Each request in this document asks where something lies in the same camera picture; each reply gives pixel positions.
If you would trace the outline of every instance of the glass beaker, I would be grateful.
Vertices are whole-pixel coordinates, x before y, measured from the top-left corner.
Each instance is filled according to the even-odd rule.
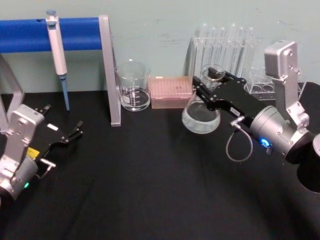
[[[208,77],[208,69],[216,70],[214,78]],[[225,76],[224,69],[217,64],[206,64],[201,70],[201,81],[210,90],[215,89],[219,85],[218,81]],[[193,133],[208,134],[216,130],[220,124],[220,111],[210,111],[206,104],[197,96],[196,92],[188,102],[187,106],[182,112],[183,125]]]
[[[137,112],[150,105],[148,80],[150,69],[142,62],[129,59],[115,68],[120,80],[120,101],[123,108]]]

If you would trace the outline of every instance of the black tablecloth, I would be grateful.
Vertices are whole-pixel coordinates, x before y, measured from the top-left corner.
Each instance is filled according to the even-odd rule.
[[[319,96],[308,83],[301,99],[316,133]],[[25,97],[33,108],[52,104],[46,119],[62,129],[82,120],[84,135],[51,152],[57,167],[0,213],[2,239],[320,239],[320,195],[300,185],[297,165],[257,143],[246,162],[227,158],[227,113],[207,135],[185,129],[182,109],[122,110],[122,126],[111,127],[105,92],[69,98],[67,114],[61,93]],[[231,150],[243,157],[249,144],[239,134]]]

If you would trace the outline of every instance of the blue led light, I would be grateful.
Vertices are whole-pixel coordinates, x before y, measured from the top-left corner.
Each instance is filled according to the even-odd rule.
[[[261,138],[260,139],[260,143],[265,147],[269,147],[270,146],[270,142],[268,142],[268,140],[265,139],[265,138]]]

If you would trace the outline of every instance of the metal bracket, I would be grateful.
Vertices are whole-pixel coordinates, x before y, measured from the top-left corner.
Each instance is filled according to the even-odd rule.
[[[306,128],[309,115],[298,99],[298,57],[297,43],[278,41],[264,52],[265,74],[272,77],[275,85],[276,108],[290,121],[294,129]]]
[[[2,54],[0,54],[0,73],[3,74],[13,92],[13,97],[7,112],[2,98],[0,97],[0,129],[3,133],[8,130],[11,114],[20,106],[24,100],[25,93],[18,83],[10,65],[6,62]]]

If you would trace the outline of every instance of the pipette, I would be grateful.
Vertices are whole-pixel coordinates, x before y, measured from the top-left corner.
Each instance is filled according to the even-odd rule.
[[[48,30],[55,71],[61,80],[65,107],[69,112],[70,107],[69,107],[69,98],[68,98],[68,90],[67,90],[67,65],[66,65],[64,46],[62,43],[59,17],[56,16],[55,10],[48,10],[46,11],[46,13],[49,15],[45,21],[46,21],[46,28]]]

